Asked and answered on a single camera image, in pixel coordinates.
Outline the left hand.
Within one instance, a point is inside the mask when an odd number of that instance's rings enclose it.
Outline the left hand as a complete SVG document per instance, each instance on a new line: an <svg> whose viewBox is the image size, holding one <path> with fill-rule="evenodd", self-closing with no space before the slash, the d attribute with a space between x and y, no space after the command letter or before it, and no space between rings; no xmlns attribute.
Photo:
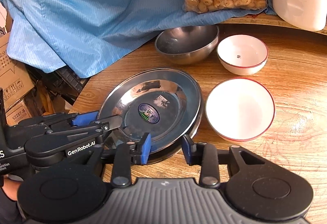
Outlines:
<svg viewBox="0 0 327 224"><path fill-rule="evenodd" d="M10 179L7 175L3 178L2 190L5 195L13 201L17 201L17 193L22 181L15 181Z"/></svg>

